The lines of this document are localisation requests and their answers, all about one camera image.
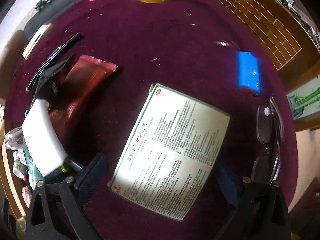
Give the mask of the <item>black snack packet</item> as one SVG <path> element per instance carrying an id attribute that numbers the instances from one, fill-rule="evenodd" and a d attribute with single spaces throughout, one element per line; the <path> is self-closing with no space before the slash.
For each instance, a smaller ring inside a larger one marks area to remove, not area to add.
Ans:
<path id="1" fill-rule="evenodd" d="M 68 59 L 49 67 L 40 74 L 33 94 L 34 100 L 42 99 L 49 103 L 55 100 L 58 91 L 71 70 L 74 58 L 75 55 L 72 55 Z"/>

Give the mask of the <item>folded eyeglasses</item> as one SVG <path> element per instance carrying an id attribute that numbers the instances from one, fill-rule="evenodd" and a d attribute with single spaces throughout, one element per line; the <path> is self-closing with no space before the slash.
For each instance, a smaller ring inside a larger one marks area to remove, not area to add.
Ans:
<path id="1" fill-rule="evenodd" d="M 258 184 L 271 184 L 280 172 L 284 137 L 284 123 L 274 97 L 258 107 L 256 137 L 259 146 L 251 180 Z"/>

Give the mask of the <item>red foil snack bag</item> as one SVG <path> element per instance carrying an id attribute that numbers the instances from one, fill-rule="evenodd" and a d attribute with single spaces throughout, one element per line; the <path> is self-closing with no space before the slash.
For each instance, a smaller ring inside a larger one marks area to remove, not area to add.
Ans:
<path id="1" fill-rule="evenodd" d="M 81 55 L 69 71 L 49 113 L 62 146 L 67 144 L 84 112 L 91 94 L 118 66 L 89 55 Z"/>

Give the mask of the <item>white medicine box green border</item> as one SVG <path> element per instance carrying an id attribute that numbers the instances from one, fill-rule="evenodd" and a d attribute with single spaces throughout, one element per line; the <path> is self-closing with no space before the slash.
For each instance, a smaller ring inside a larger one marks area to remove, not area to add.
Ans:
<path id="1" fill-rule="evenodd" d="M 230 116 L 161 84 L 150 88 L 110 182 L 118 196 L 185 218 L 205 185 Z"/>

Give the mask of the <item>open notebook with pen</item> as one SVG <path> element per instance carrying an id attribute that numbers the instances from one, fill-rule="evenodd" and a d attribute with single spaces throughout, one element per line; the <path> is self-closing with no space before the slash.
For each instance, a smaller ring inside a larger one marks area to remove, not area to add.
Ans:
<path id="1" fill-rule="evenodd" d="M 37 30 L 37 32 L 33 35 L 33 37 L 31 38 L 31 40 L 29 41 L 29 43 L 27 44 L 27 46 L 25 47 L 22 56 L 25 60 L 27 60 L 31 54 L 31 52 L 33 51 L 33 49 L 35 48 L 35 46 L 37 45 L 37 43 L 39 42 L 39 40 L 41 39 L 41 37 L 52 27 L 51 23 L 48 23 L 47 25 L 42 25 L 39 27 L 39 29 Z"/>

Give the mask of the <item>white rectangular box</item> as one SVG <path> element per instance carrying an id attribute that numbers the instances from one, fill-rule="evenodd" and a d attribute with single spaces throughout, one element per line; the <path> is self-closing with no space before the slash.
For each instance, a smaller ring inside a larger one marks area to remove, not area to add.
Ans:
<path id="1" fill-rule="evenodd" d="M 45 177 L 68 157 L 48 114 L 48 102 L 36 99 L 22 124 L 26 146 L 39 172 Z"/>

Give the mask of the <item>blue battery pack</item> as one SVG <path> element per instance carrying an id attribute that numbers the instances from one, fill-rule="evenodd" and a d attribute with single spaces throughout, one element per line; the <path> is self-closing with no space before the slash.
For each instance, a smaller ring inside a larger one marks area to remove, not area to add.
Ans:
<path id="1" fill-rule="evenodd" d="M 253 96 L 260 94 L 258 59 L 250 52 L 238 52 L 238 88 Z"/>

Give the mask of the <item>black marker pen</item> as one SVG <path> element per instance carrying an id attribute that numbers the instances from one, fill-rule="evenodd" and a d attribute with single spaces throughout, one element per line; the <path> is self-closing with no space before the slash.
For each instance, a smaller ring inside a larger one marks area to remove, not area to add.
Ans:
<path id="1" fill-rule="evenodd" d="M 31 80 L 29 81 L 28 85 L 26 86 L 25 90 L 27 92 L 32 91 L 33 87 L 35 86 L 36 80 L 40 77 L 45 70 L 52 66 L 53 62 L 62 54 L 71 44 L 74 44 L 77 40 L 82 37 L 80 32 L 76 33 L 72 36 L 68 41 L 66 41 L 63 45 L 57 47 L 50 56 L 44 61 L 43 64 L 39 67 L 36 73 L 33 75 Z"/>

